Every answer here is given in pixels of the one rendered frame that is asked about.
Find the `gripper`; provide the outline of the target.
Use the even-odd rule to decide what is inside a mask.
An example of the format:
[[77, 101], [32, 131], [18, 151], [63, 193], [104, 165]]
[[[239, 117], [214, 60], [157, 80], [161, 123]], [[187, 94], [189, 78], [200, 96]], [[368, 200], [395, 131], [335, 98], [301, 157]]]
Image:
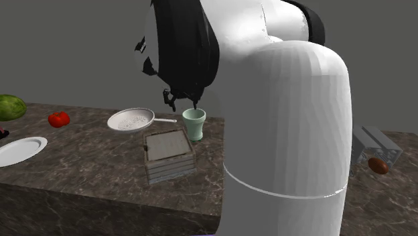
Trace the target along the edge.
[[201, 99], [204, 92], [204, 88], [197, 88], [192, 90], [182, 90], [178, 88], [170, 88], [163, 90], [163, 99], [166, 105], [172, 108], [173, 112], [176, 112], [175, 101], [176, 99], [189, 99], [193, 101], [193, 107], [196, 110], [198, 101]]

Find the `pale green cup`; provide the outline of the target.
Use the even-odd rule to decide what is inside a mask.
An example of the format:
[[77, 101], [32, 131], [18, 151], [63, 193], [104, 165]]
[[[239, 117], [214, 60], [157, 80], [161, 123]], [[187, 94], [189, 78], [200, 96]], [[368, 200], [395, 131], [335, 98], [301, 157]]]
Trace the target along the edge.
[[188, 138], [190, 141], [200, 141], [203, 138], [203, 124], [206, 112], [202, 109], [187, 109], [182, 113]]

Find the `grey wooden slatted box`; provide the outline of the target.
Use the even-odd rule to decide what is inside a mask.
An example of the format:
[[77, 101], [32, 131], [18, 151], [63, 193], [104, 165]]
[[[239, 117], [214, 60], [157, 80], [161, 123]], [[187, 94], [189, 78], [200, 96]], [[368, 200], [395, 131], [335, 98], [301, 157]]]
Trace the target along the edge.
[[184, 128], [146, 133], [143, 136], [143, 148], [148, 184], [197, 171], [196, 152]]

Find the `red tomato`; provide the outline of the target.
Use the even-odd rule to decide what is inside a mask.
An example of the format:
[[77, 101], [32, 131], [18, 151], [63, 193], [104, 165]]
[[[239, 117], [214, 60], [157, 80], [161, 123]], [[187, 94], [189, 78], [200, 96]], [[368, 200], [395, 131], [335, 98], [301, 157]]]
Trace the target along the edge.
[[59, 113], [52, 113], [48, 117], [48, 122], [52, 127], [60, 128], [70, 123], [70, 117], [63, 111]]

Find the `white plate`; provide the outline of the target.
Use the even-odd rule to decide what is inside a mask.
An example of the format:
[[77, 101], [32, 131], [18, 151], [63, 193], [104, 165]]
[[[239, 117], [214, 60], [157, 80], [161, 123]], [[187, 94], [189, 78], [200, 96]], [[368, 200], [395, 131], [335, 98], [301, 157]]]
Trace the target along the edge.
[[27, 137], [0, 147], [0, 168], [18, 164], [40, 153], [48, 144], [44, 137]]

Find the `green watermelon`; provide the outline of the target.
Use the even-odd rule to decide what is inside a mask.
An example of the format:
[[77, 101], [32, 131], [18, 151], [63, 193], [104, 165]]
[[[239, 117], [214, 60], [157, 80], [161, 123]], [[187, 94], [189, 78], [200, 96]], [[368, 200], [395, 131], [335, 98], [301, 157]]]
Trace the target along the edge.
[[27, 106], [22, 99], [14, 95], [0, 95], [0, 121], [12, 121], [19, 119], [27, 111]]

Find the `brown egg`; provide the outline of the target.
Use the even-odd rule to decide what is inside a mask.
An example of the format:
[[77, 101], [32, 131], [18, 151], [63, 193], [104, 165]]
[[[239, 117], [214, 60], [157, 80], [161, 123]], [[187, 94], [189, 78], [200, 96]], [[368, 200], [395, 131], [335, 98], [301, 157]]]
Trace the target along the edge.
[[389, 171], [386, 162], [379, 158], [370, 158], [368, 160], [368, 167], [377, 174], [386, 174]]

